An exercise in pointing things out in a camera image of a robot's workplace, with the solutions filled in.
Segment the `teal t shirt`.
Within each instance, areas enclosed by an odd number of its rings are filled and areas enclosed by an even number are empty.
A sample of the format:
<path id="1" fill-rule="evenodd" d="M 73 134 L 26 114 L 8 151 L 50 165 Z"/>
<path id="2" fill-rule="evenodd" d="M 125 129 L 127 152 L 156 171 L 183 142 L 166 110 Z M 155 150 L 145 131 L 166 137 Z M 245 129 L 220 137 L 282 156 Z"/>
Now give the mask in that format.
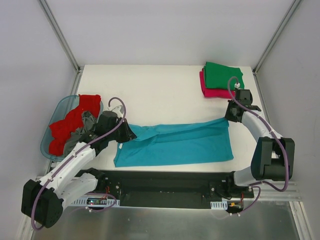
<path id="1" fill-rule="evenodd" d="M 218 163 L 234 158 L 224 118 L 188 124 L 130 125 L 136 138 L 117 146 L 114 165 L 154 167 Z"/>

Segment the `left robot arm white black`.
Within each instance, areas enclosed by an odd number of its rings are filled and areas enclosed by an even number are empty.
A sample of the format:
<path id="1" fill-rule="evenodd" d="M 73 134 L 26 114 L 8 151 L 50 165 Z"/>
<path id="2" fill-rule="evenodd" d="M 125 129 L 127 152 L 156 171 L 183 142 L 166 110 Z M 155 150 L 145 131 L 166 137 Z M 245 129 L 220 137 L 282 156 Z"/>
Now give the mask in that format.
<path id="1" fill-rule="evenodd" d="M 122 144 L 135 138 L 124 106 L 103 111 L 93 129 L 80 137 L 63 161 L 39 180 L 30 179 L 23 186 L 21 212 L 31 218 L 32 228 L 36 231 L 50 228 L 79 197 L 106 192 L 106 175 L 95 168 L 85 170 L 77 179 L 74 177 L 106 149 L 109 142 Z"/>

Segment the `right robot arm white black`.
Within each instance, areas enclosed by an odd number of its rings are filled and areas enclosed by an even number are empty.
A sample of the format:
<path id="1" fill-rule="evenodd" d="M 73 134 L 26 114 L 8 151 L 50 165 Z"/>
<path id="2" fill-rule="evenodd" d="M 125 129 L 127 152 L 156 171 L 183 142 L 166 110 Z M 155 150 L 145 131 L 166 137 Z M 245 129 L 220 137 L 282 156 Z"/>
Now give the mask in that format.
<path id="1" fill-rule="evenodd" d="M 276 132 L 253 105 L 253 96 L 248 89 L 237 89 L 228 101 L 224 118 L 243 124 L 256 141 L 250 166 L 233 173 L 232 181 L 225 184 L 225 192 L 237 197 L 243 187 L 267 184 L 278 192 L 287 190 L 293 175 L 295 142 Z"/>

